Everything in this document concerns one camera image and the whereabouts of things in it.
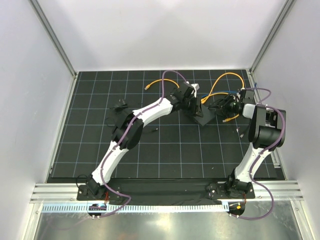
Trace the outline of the yellow ethernet cable short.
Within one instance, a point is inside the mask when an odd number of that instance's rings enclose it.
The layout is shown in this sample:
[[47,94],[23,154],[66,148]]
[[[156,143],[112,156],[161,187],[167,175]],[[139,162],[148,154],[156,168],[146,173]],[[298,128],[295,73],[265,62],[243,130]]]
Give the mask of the yellow ethernet cable short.
[[240,115],[237,114],[237,115],[235,115],[235,116],[233,116],[233,117],[228,117],[228,118],[224,119],[222,122],[223,122],[223,123],[230,122],[230,121],[232,121],[232,120],[235,120],[235,119],[238,118],[239,116],[240,116]]

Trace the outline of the black network switch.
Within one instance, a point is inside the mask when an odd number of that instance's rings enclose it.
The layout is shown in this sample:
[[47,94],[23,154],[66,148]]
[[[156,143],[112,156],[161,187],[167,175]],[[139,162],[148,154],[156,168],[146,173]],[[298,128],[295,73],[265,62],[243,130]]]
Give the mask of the black network switch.
[[203,117],[195,117],[195,123],[201,126],[205,126],[216,119],[216,112],[214,110],[210,110],[205,105],[201,104]]

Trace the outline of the yellow ethernet cable long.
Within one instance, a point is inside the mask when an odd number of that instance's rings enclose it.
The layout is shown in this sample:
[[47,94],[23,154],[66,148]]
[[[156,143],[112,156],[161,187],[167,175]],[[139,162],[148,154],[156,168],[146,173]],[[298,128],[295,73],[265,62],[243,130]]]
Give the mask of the yellow ethernet cable long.
[[215,96],[232,94],[237,92],[238,89],[245,88],[246,86],[241,73],[232,71],[221,74],[215,80],[211,74],[210,81],[212,82],[212,86],[209,93],[200,97],[202,104],[205,104],[209,99],[213,99]]

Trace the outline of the black power adapter plug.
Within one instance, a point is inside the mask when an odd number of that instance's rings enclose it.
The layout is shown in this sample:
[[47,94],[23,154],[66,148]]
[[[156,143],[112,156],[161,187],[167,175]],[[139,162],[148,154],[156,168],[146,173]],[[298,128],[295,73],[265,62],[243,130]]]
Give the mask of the black power adapter plug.
[[125,99],[119,99],[115,103],[115,105],[110,109],[113,110],[115,113],[120,113],[127,108],[128,108],[128,102]]

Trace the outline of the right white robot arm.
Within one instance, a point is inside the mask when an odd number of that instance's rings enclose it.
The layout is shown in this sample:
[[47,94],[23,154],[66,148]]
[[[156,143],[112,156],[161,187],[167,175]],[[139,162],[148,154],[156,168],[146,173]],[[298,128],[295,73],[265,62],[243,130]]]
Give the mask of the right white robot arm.
[[219,198],[239,199],[253,191],[254,175],[263,160],[284,144],[287,112],[256,102],[253,88],[242,88],[237,94],[229,93],[209,106],[220,116],[234,114],[250,119],[247,152],[226,182],[217,183],[216,189],[211,190]]

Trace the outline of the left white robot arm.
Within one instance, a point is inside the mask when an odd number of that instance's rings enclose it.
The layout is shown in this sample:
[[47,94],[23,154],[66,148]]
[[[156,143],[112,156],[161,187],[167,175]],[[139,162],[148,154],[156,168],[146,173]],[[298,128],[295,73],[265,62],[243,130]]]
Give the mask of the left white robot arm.
[[98,167],[87,177],[88,194],[94,200],[101,200],[116,166],[123,156],[139,142],[144,127],[151,122],[180,110],[191,116],[202,117],[201,100],[197,97],[197,83],[183,82],[168,95],[164,93],[155,102],[137,109],[123,110],[112,131],[109,147]]

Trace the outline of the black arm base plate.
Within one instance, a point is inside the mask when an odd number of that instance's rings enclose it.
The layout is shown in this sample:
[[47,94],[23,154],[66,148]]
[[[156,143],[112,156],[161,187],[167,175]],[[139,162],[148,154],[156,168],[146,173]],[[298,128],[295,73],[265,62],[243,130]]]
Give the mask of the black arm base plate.
[[223,178],[113,178],[108,183],[113,190],[97,185],[93,180],[78,186],[78,201],[108,199],[120,205],[131,196],[131,205],[182,206],[206,205],[254,199],[252,183]]

